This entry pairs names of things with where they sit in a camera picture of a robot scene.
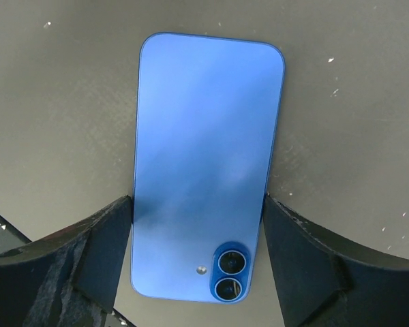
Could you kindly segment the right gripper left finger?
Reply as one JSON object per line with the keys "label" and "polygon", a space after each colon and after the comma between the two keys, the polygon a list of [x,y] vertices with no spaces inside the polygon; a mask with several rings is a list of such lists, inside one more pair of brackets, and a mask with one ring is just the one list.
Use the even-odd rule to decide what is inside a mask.
{"label": "right gripper left finger", "polygon": [[132,220],[123,196],[32,241],[0,215],[0,326],[112,326]]}

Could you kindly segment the blue phone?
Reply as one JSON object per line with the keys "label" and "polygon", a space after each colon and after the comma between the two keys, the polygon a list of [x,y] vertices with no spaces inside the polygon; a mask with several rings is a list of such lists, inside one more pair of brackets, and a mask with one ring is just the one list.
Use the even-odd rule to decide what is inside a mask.
{"label": "blue phone", "polygon": [[268,43],[159,32],[140,49],[131,284],[236,303],[252,282],[285,60]]}

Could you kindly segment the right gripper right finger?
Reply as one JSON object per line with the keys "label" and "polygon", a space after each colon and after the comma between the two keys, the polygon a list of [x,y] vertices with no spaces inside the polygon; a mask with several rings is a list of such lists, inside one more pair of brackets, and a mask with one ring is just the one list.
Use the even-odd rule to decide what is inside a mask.
{"label": "right gripper right finger", "polygon": [[409,326],[409,260],[336,234],[270,196],[262,223],[285,326]]}

